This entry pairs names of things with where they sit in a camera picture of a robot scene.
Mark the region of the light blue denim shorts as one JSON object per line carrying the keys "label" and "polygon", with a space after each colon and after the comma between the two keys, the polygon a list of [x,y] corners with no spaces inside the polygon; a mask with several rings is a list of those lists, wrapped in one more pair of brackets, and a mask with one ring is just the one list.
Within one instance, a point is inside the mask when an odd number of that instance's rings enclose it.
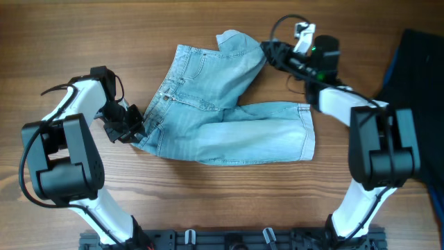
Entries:
{"label": "light blue denim shorts", "polygon": [[236,30],[216,40],[215,51],[178,45],[135,146],[161,158],[207,165],[311,160],[315,132],[309,105],[239,105],[266,62],[264,53],[256,40]]}

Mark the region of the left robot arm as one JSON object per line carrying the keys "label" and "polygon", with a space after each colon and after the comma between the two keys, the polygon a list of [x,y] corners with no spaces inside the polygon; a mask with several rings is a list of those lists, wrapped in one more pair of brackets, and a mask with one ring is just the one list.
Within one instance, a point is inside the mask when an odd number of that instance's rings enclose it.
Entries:
{"label": "left robot arm", "polygon": [[105,66],[52,89],[67,93],[54,111],[22,128],[19,185],[37,206],[70,209],[95,231],[102,249],[153,249],[136,219],[105,189],[105,173],[90,132],[101,119],[111,142],[135,142],[143,132],[137,106],[116,97],[121,79]]}

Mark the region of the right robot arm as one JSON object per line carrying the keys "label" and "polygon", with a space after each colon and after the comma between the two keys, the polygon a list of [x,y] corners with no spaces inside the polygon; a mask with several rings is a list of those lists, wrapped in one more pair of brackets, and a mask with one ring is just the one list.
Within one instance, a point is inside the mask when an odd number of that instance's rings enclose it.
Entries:
{"label": "right robot arm", "polygon": [[285,42],[262,42],[267,61],[305,83],[305,98],[318,112],[349,128],[352,181],[341,205],[328,217],[325,246],[358,247],[385,200],[420,169],[412,111],[393,109],[355,92],[338,78],[339,41],[320,35],[310,54]]}

